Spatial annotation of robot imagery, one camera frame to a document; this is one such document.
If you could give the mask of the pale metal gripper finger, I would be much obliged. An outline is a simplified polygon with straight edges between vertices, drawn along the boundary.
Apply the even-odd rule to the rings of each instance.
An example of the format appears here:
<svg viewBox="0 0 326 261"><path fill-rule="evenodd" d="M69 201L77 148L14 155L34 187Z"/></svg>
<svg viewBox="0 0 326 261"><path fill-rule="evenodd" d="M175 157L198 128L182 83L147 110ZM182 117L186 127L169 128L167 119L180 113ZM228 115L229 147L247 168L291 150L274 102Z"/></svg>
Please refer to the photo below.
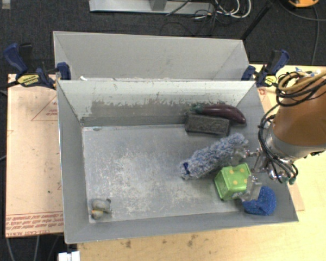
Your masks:
<svg viewBox="0 0 326 261"><path fill-rule="evenodd" d="M262 188L262 183L259 179L253 175L250 175L247 179L246 191L240 195L242 201L257 200Z"/></svg>
<svg viewBox="0 0 326 261"><path fill-rule="evenodd" d="M230 164L232 167L236 167L243 163L248 157L249 149L243 147L236 147L230 158Z"/></svg>

